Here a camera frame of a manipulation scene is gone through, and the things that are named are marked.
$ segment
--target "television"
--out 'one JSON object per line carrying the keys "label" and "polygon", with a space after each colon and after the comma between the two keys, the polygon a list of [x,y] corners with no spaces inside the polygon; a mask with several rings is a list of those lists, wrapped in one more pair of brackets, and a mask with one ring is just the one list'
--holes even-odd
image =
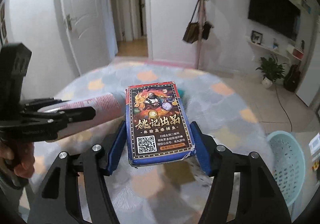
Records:
{"label": "television", "polygon": [[289,0],[250,0],[248,19],[296,40],[300,9]]}

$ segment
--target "tablecloth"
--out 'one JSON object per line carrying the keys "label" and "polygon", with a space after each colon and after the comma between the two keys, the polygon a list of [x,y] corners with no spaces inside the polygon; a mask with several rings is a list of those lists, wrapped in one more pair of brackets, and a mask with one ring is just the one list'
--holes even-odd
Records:
{"label": "tablecloth", "polygon": [[[91,71],[70,83],[55,98],[79,100],[116,93],[124,115],[125,89],[130,85],[174,81],[185,92],[182,102],[189,122],[196,121],[204,134],[236,153],[257,151],[270,170],[272,151],[256,117],[241,97],[218,76],[178,67],[143,62],[123,62]],[[73,136],[35,143],[35,174],[30,182],[36,191],[52,162],[61,151],[84,152],[113,133],[124,117],[114,119]],[[119,166],[106,185],[121,223],[198,223],[212,179],[206,177],[196,158],[169,164],[133,168],[125,147]],[[235,177],[234,194],[239,188]],[[90,214],[85,199],[83,176],[79,177],[80,200],[85,220]],[[230,215],[236,211],[232,199]]]}

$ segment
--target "human hand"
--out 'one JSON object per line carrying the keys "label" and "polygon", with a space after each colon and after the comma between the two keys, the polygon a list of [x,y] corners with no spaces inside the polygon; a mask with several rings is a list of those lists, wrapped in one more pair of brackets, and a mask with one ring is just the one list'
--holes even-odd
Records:
{"label": "human hand", "polygon": [[[35,163],[33,143],[16,143],[16,145],[21,162],[14,167],[13,171],[17,176],[30,178],[35,171],[33,167]],[[0,142],[0,158],[14,159],[13,151],[2,142]]]}

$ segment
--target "white flower pot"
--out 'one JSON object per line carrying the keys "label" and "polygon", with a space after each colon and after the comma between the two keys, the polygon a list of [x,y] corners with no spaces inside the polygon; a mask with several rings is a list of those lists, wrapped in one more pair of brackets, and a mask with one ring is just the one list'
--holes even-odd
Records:
{"label": "white flower pot", "polygon": [[273,84],[273,82],[270,81],[267,77],[265,77],[265,78],[262,80],[261,84],[263,85],[264,88],[268,89],[268,88],[271,87],[271,85]]}

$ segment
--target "plastic basket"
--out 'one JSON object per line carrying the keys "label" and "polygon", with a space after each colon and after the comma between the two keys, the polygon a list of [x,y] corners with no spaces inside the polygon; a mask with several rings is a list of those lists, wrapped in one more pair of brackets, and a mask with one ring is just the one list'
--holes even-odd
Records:
{"label": "plastic basket", "polygon": [[304,182],[304,154],[298,142],[288,132],[272,132],[267,141],[275,156],[273,177],[289,207],[297,199]]}

